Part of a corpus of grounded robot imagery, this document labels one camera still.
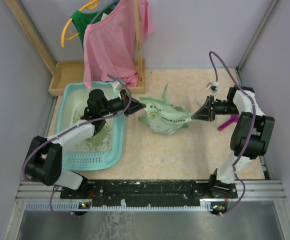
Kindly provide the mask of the green cat litter bag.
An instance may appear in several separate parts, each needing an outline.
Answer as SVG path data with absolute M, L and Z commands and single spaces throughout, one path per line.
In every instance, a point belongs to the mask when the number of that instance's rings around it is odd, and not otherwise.
M 157 133 L 172 135 L 180 128 L 187 128 L 193 114 L 184 106 L 169 103 L 167 89 L 168 86 L 165 85 L 160 98 L 148 96 L 139 98 L 139 101 L 146 105 L 145 113 L 139 117 L 139 121 Z

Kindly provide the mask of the magenta litter scoop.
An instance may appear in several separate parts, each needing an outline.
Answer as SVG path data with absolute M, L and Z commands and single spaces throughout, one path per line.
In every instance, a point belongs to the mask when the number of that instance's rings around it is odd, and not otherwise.
M 226 122 L 224 122 L 218 127 L 218 130 L 222 131 L 225 128 L 227 128 L 229 125 L 231 125 L 232 123 L 237 123 L 238 120 L 239 120 L 239 115 L 232 115 Z

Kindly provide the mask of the grey plastic bag clip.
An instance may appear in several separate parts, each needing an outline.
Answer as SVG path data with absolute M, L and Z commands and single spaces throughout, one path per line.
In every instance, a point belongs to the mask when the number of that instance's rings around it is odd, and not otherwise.
M 204 103 L 201 102 L 201 101 L 197 101 L 197 103 L 198 103 L 201 107 L 204 105 Z

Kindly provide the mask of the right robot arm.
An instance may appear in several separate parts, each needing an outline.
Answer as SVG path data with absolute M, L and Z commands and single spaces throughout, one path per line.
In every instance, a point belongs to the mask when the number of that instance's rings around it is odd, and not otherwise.
M 239 119 L 230 140 L 231 152 L 226 161 L 210 176 L 208 192 L 214 198 L 235 198 L 237 174 L 249 162 L 265 155 L 275 119 L 265 115 L 259 108 L 253 88 L 240 85 L 229 89 L 226 100 L 208 96 L 191 118 L 212 122 L 217 115 L 237 115 Z

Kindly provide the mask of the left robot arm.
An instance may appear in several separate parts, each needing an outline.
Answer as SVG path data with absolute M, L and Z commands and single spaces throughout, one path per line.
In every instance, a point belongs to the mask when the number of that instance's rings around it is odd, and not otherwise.
M 129 116 L 146 107 L 134 99 L 129 90 L 122 89 L 119 94 L 117 98 L 107 99 L 102 90 L 92 90 L 78 122 L 56 135 L 34 137 L 22 166 L 23 176 L 46 186 L 71 189 L 80 199 L 86 197 L 89 192 L 87 178 L 64 169 L 62 157 L 80 142 L 100 133 L 107 119 Z

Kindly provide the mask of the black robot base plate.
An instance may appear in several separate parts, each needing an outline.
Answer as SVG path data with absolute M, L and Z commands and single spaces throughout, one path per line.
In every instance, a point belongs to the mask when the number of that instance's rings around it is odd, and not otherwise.
M 198 207 L 201 199 L 235 199 L 235 184 L 209 180 L 88 180 L 77 190 L 63 187 L 62 200 L 90 200 L 94 207 Z

